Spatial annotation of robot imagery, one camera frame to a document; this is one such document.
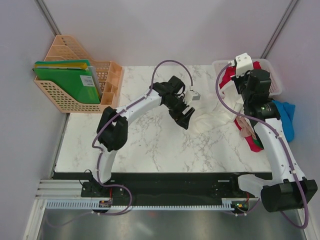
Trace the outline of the white t shirt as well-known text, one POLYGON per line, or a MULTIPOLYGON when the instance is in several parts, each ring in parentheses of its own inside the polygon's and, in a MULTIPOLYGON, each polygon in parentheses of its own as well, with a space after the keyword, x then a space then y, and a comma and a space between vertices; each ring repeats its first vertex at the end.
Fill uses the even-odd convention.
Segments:
MULTIPOLYGON (((223 102, 229 108, 236 112, 242 111, 244 102, 233 82, 228 82, 219 92, 223 102)), ((195 135, 233 122, 237 116, 221 104, 215 92, 202 96, 200 100, 194 101, 192 106, 195 112, 190 118, 189 130, 195 135)))

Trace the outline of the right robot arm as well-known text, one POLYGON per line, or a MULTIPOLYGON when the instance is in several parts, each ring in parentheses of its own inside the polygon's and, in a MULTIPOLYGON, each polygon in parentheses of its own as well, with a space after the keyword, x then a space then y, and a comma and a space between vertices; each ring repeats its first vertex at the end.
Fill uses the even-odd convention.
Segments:
POLYGON ((244 113, 250 117, 256 138, 266 152, 272 179, 240 175, 229 184, 230 193, 240 197, 248 192, 259 197, 270 213, 305 208, 318 186, 315 180, 306 178, 289 148, 280 113, 269 97, 270 73, 263 69, 248 70, 243 76, 233 76, 232 81, 243 99, 244 113))

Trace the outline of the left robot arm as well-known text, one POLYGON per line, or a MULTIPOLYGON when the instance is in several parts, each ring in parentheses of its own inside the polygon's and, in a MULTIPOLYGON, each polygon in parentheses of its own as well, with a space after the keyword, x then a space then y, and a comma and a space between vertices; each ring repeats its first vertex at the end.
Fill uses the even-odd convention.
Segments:
POLYGON ((107 107, 103 110, 91 146, 99 150, 98 160, 92 170, 96 180, 92 191, 99 197, 106 196, 110 191, 107 181, 111 179, 112 167, 117 152, 128 140, 128 128, 140 116, 148 111, 166 106, 170 117, 175 123, 187 130, 195 108, 193 101, 198 101, 200 94, 193 87, 186 90, 186 85, 176 76, 168 82, 153 83, 149 90, 136 100, 117 108, 107 107))

